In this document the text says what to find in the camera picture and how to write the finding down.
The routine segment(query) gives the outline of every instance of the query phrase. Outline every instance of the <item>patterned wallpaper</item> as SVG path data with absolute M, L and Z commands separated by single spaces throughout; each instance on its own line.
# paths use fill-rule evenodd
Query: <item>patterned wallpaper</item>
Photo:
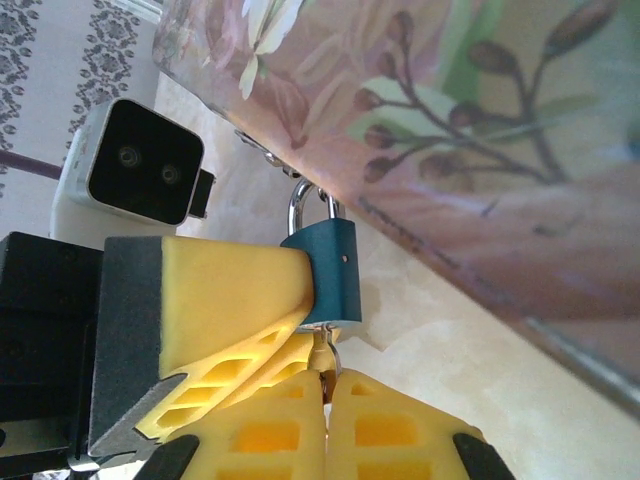
M 0 150 L 60 166 L 93 105 L 153 106 L 154 28 L 104 0 L 0 0 Z M 55 180 L 1 153 L 0 237 L 46 235 Z

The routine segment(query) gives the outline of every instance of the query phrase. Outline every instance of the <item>white camera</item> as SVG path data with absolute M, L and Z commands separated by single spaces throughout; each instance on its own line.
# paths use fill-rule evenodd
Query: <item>white camera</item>
M 132 100 L 95 107 L 65 161 L 51 238 L 102 250 L 107 237 L 174 235 L 205 216 L 215 177 L 203 153 L 196 134 Z

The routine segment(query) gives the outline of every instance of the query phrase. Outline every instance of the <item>camera lens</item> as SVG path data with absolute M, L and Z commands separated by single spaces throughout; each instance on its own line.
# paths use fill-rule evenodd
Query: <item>camera lens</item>
M 170 163 L 162 167 L 162 180 L 167 185 L 175 185 L 180 181 L 180 170 Z
M 142 155 L 137 148 L 124 146 L 118 150 L 118 160 L 125 168 L 135 168 L 142 163 Z

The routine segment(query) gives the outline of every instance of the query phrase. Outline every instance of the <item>blue padlock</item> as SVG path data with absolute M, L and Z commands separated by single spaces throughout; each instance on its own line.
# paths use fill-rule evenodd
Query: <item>blue padlock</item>
M 324 195 L 329 219 L 303 228 L 304 204 L 315 188 L 305 178 L 296 185 L 289 202 L 289 237 L 280 244 L 305 251 L 311 261 L 315 302 L 299 331 L 362 322 L 355 223 L 342 218 L 343 207 L 332 196 Z

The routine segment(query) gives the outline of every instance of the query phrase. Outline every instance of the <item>metal shackle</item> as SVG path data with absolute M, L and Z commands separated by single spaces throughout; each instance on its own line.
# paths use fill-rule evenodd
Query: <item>metal shackle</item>
M 306 178 L 300 179 L 296 187 L 293 189 L 291 199 L 289 200 L 289 210 L 287 217 L 287 231 L 289 236 L 303 228 L 302 214 L 304 204 L 312 190 L 317 187 Z M 344 218 L 344 206 L 338 202 L 332 195 L 325 194 L 323 199 L 327 203 L 329 218 Z

